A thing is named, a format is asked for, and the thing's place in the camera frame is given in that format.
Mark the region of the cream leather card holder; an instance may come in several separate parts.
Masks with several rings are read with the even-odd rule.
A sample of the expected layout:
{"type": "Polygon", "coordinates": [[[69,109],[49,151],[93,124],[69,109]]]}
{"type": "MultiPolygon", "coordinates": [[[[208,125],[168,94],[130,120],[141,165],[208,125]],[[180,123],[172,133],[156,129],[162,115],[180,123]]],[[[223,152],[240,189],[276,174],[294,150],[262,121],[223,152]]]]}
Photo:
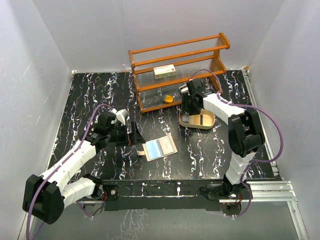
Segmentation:
{"type": "Polygon", "coordinates": [[[148,162],[176,154],[178,152],[173,137],[169,134],[142,144],[139,156],[145,156],[148,162]]]}

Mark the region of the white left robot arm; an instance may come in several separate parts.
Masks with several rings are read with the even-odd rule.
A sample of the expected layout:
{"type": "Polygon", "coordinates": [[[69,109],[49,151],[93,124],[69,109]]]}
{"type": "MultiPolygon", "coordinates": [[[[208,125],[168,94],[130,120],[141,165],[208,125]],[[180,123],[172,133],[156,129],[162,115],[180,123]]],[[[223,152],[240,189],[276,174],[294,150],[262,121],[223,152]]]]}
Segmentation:
{"type": "Polygon", "coordinates": [[[145,144],[135,121],[131,121],[128,131],[128,114],[126,109],[94,114],[83,135],[65,156],[41,175],[33,174],[26,180],[22,209],[51,225],[76,201],[88,196],[99,199],[104,189],[101,179],[86,174],[75,182],[70,180],[108,144],[116,147],[145,144]]]}

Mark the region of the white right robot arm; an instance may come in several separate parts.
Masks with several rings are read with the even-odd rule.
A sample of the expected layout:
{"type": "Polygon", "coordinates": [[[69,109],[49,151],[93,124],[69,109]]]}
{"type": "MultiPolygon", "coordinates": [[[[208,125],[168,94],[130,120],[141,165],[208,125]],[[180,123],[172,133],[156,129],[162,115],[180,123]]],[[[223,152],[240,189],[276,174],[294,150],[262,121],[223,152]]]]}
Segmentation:
{"type": "Polygon", "coordinates": [[[213,192],[230,199],[235,198],[245,188],[248,168],[258,148],[265,143],[258,112],[232,105],[221,97],[220,92],[206,89],[201,79],[188,81],[179,87],[179,91],[182,94],[183,122],[189,123],[192,115],[207,110],[227,124],[231,160],[222,185],[215,187],[213,192]]]}

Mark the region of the beige oval tray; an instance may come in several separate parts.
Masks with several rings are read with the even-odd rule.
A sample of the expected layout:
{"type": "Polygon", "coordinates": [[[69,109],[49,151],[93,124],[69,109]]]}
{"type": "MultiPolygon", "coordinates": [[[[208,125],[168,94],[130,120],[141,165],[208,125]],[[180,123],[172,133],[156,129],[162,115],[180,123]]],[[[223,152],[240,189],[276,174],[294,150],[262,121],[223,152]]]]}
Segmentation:
{"type": "Polygon", "coordinates": [[[215,124],[215,115],[211,111],[201,109],[200,114],[180,113],[178,122],[185,128],[210,130],[215,124]]]}

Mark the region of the stack of cards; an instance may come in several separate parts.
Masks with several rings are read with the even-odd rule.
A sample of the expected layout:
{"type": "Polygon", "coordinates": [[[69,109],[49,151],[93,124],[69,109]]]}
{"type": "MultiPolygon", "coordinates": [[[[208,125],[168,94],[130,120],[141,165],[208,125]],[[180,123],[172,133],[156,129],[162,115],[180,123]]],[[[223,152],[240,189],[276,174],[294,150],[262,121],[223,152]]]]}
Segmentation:
{"type": "Polygon", "coordinates": [[[181,120],[183,123],[187,123],[189,124],[190,123],[190,115],[188,113],[184,113],[182,115],[182,120],[181,120]]]}

